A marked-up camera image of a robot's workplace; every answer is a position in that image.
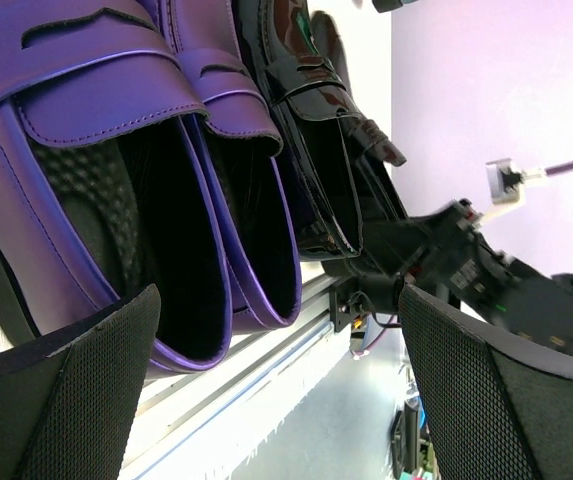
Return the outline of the green metallic shoe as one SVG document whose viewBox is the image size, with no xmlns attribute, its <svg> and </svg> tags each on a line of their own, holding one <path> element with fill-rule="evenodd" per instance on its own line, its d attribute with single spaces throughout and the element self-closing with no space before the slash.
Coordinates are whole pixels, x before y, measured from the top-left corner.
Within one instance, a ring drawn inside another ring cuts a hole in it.
<svg viewBox="0 0 573 480">
<path fill-rule="evenodd" d="M 372 0 L 372 5 L 378 13 L 387 13 L 416 1 L 417 0 Z"/>
</svg>

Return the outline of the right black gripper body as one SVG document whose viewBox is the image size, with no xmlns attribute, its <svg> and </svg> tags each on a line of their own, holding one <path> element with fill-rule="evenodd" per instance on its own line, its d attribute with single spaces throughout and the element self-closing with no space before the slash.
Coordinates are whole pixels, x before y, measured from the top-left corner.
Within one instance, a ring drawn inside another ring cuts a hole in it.
<svg viewBox="0 0 573 480">
<path fill-rule="evenodd" d="M 511 275 L 477 229 L 480 217 L 461 199 L 422 217 L 368 221 L 365 253 L 389 278 L 442 284 L 473 309 L 492 310 Z"/>
</svg>

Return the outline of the black glossy shoe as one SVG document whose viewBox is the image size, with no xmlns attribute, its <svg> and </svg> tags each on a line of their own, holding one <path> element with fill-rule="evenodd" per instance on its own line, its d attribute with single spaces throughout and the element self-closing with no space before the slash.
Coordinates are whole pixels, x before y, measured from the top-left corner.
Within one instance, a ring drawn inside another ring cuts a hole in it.
<svg viewBox="0 0 573 480">
<path fill-rule="evenodd" d="M 324 11 L 314 12 L 311 30 L 317 49 L 331 61 L 346 91 L 351 93 L 344 45 L 333 17 Z M 389 166 L 403 165 L 406 159 L 377 123 L 364 114 L 343 117 L 340 126 L 359 198 L 363 238 L 367 240 L 373 225 L 407 217 L 387 171 Z"/>
<path fill-rule="evenodd" d="M 361 211 L 341 129 L 358 110 L 314 43 L 307 3 L 243 0 L 232 9 L 242 59 L 283 138 L 277 166 L 301 259 L 358 255 Z"/>
</svg>

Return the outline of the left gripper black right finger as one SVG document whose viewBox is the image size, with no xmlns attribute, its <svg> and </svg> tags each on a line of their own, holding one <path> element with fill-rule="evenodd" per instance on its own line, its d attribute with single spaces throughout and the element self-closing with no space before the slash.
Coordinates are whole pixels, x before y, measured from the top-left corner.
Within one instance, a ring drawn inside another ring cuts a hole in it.
<svg viewBox="0 0 573 480">
<path fill-rule="evenodd" d="M 573 479 L 573 356 L 406 286 L 402 333 L 444 479 Z"/>
</svg>

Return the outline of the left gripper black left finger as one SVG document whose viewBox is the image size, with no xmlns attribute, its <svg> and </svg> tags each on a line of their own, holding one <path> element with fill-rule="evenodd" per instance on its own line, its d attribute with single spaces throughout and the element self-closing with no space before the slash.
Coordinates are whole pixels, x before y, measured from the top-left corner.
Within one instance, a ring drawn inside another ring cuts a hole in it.
<svg viewBox="0 0 573 480">
<path fill-rule="evenodd" d="M 150 285 L 0 353 L 0 479 L 118 477 L 160 309 Z"/>
</svg>

